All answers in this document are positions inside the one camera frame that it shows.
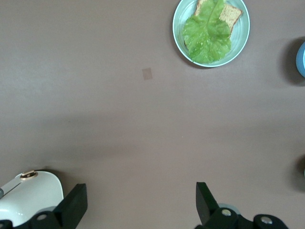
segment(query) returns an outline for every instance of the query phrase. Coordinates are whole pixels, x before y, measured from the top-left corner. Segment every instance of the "green lettuce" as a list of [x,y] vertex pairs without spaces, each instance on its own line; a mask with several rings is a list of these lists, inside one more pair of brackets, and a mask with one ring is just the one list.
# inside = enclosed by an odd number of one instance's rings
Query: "green lettuce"
[[231,49],[230,28],[219,19],[224,0],[202,3],[198,16],[186,20],[183,38],[190,58],[198,63],[212,63],[222,59]]

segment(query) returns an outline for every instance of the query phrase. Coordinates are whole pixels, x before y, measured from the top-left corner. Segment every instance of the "table surface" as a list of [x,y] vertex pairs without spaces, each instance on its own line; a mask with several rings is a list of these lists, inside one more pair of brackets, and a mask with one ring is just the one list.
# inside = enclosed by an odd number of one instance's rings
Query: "table surface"
[[175,46],[178,0],[0,0],[0,186],[47,169],[87,184],[78,228],[192,229],[204,181],[304,228],[304,0],[244,2],[244,50],[205,69]]

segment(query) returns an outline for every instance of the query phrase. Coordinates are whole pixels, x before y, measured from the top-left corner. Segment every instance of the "gray circular object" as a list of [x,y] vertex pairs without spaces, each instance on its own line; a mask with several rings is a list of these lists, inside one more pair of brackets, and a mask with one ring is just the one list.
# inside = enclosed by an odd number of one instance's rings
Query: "gray circular object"
[[231,215],[232,215],[232,213],[230,212],[229,209],[224,209],[224,210],[221,211],[221,213],[222,213],[224,216],[231,216]]
[[37,216],[37,220],[43,220],[43,219],[45,219],[47,217],[47,214],[41,214],[41,215],[39,215],[39,216]]
[[261,221],[265,224],[272,224],[272,220],[267,216],[261,217]]

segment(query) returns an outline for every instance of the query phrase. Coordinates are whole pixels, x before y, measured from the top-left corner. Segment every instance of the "blue bowl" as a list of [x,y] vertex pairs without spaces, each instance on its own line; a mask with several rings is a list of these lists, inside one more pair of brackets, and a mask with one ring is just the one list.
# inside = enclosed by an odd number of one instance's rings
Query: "blue bowl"
[[305,42],[301,45],[296,55],[296,67],[300,74],[305,77]]

